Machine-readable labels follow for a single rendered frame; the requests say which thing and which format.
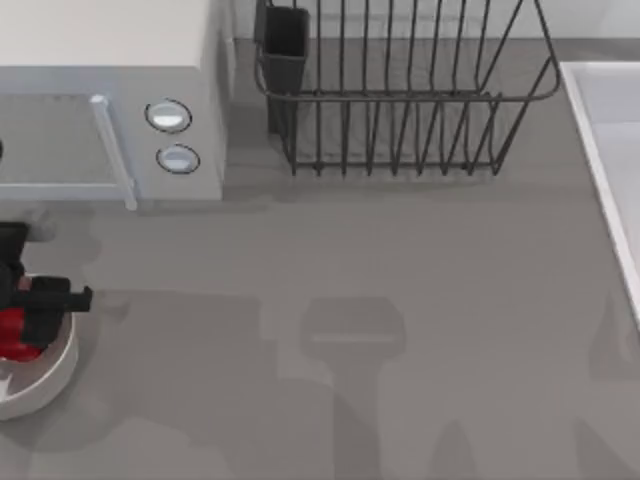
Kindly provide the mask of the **red round object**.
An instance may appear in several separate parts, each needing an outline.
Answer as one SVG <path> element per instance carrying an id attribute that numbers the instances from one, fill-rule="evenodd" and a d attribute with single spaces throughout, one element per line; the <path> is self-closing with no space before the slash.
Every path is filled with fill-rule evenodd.
<path id="1" fill-rule="evenodd" d="M 42 326 L 32 312 L 20 307 L 0 311 L 0 359 L 29 362 L 45 349 Z"/>

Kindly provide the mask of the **white bowl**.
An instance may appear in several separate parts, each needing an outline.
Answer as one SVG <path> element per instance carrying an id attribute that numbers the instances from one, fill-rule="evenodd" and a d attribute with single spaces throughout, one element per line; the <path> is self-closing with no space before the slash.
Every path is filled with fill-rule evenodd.
<path id="1" fill-rule="evenodd" d="M 0 423 L 42 409 L 66 387 L 79 357 L 75 314 L 64 317 L 58 338 L 38 358 L 0 359 Z"/>

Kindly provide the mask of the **grey microwave door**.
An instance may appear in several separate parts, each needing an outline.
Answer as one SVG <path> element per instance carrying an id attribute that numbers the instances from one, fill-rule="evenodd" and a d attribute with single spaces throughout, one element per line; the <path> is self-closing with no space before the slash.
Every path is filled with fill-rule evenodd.
<path id="1" fill-rule="evenodd" d="M 122 201 L 92 95 L 0 94 L 0 201 Z"/>

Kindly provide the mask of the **small round microwave knob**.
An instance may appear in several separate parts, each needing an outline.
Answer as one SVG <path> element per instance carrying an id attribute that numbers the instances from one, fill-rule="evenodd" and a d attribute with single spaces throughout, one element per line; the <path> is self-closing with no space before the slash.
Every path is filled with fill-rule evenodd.
<path id="1" fill-rule="evenodd" d="M 189 175 L 201 165 L 199 154 L 184 144 L 173 144 L 159 149 L 155 159 L 164 171 L 173 175 Z"/>

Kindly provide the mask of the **large round microwave knob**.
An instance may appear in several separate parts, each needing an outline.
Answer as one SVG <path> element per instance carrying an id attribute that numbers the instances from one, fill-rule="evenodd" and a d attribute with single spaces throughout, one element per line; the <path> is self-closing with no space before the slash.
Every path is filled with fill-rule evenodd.
<path id="1" fill-rule="evenodd" d="M 188 130 L 193 123 L 191 110 L 183 102 L 171 98 L 147 104 L 144 117 L 152 129 L 170 135 Z"/>

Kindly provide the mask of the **pale microwave oven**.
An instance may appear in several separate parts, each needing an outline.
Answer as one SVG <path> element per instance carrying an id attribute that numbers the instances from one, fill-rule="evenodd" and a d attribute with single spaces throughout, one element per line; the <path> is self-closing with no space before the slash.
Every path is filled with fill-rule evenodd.
<path id="1" fill-rule="evenodd" d="M 0 0 L 0 94 L 108 98 L 135 181 L 149 201 L 218 201 L 223 195 L 236 49 L 228 0 Z M 152 129 L 147 104 L 183 102 L 193 123 Z M 200 156 L 189 175 L 164 171 L 159 149 Z"/>

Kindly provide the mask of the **black utensil holder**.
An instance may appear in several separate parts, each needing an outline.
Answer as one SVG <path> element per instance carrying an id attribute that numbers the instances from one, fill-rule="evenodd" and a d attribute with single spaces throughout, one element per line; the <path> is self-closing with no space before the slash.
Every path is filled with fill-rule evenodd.
<path id="1" fill-rule="evenodd" d="M 255 3 L 254 42 L 265 91 L 269 96 L 297 96 L 309 54 L 309 11 L 272 0 Z"/>

